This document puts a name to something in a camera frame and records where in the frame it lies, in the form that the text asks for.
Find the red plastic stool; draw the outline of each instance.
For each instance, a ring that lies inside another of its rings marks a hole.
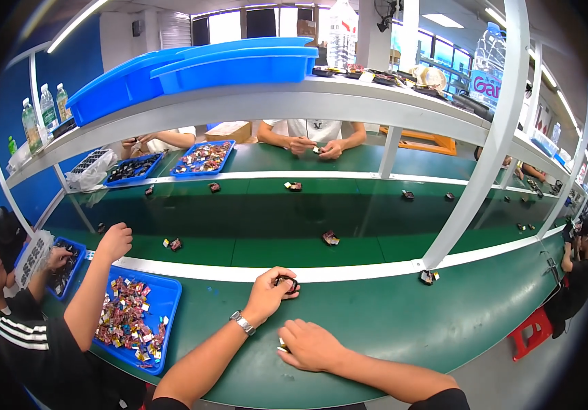
[[[524,340],[522,339],[522,331],[529,326],[533,328],[534,334],[529,337],[529,340],[525,346]],[[522,357],[529,354],[529,352],[531,352],[533,349],[540,346],[540,344],[544,342],[545,339],[548,339],[553,331],[554,329],[549,323],[549,319],[545,313],[545,308],[537,308],[536,311],[531,314],[531,316],[527,317],[524,323],[519,325],[517,329],[508,335],[508,337],[512,337],[515,340],[515,347],[517,347],[517,354],[512,357],[512,360],[518,361]]]

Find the forearm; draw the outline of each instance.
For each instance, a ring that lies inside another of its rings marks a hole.
[[[351,350],[329,369],[330,373],[377,388],[405,403],[415,403],[449,388],[453,377],[414,365],[374,359]]]
[[[365,131],[356,131],[348,138],[339,140],[342,144],[342,151],[359,146],[367,140],[367,133]]]
[[[27,284],[27,290],[32,294],[34,300],[37,303],[41,303],[43,299],[43,293],[46,289],[46,283],[48,282],[48,276],[52,273],[52,271],[48,268],[43,269],[42,271],[36,273],[32,276],[32,279]]]
[[[64,312],[64,320],[83,352],[91,346],[101,318],[110,267],[111,261],[103,255],[94,255],[80,288]]]
[[[570,260],[570,253],[572,253],[572,250],[569,247],[566,247],[563,253],[563,259],[561,259],[561,269],[563,269],[563,272],[572,271],[572,261]]]
[[[247,338],[241,326],[228,322],[169,369],[153,398],[174,398],[193,408],[193,403],[215,385]]]
[[[257,131],[257,141],[284,148],[290,147],[293,138],[295,137],[276,134],[271,130],[258,129]]]
[[[156,133],[157,138],[169,145],[178,148],[189,148],[196,142],[196,136],[193,134],[180,134],[173,131],[160,131]]]

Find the wristwatch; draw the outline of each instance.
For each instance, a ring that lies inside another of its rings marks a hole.
[[[233,313],[232,316],[230,316],[230,320],[237,322],[237,324],[239,324],[249,336],[253,336],[253,333],[255,333],[255,328],[248,322],[248,320],[244,319],[244,316],[241,315],[241,310]]]

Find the hand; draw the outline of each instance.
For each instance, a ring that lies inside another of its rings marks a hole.
[[[291,280],[286,280],[278,286],[273,285],[273,280],[279,275],[296,277],[296,274],[289,269],[275,266],[264,274],[259,275],[255,283],[253,283],[249,302],[241,313],[253,327],[258,327],[265,323],[269,316],[278,310],[281,300],[294,299],[298,296],[300,286],[297,286],[297,292],[286,295],[286,292],[290,291],[293,284]]]
[[[311,141],[304,136],[295,136],[290,140],[290,151],[294,155],[300,155],[306,150],[312,150],[316,146],[317,143],[315,141]]]
[[[342,141],[332,140],[327,143],[325,147],[321,149],[322,153],[319,154],[319,158],[322,160],[336,160],[342,155]]]
[[[278,336],[291,350],[291,354],[277,350],[278,356],[299,370],[330,371],[347,351],[331,332],[301,319],[286,321]]]
[[[134,144],[136,144],[136,142],[137,142],[137,139],[136,138],[129,138],[127,140],[121,141],[121,145],[126,150],[129,150],[130,148],[132,148],[134,146]]]
[[[154,140],[156,138],[159,139],[157,133],[151,133],[151,134],[146,134],[146,135],[142,135],[142,136],[137,137],[139,142],[141,142],[142,144],[145,144],[148,141]]]
[[[68,257],[72,255],[72,253],[64,248],[59,246],[52,247],[46,267],[50,270],[59,269],[66,264]]]
[[[98,244],[94,259],[101,257],[106,262],[120,259],[132,249],[132,229],[125,222],[111,226]]]

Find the shelf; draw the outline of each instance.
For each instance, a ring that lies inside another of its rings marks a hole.
[[[560,162],[545,155],[545,153],[535,146],[529,137],[519,129],[515,130],[515,134],[512,137],[509,155],[543,170],[562,182],[567,181],[570,176]]]
[[[483,146],[490,123],[409,88],[344,77],[301,83],[217,86],[160,96],[78,127],[47,145],[6,182],[21,181],[103,145],[187,125],[280,118],[321,118],[390,125]]]

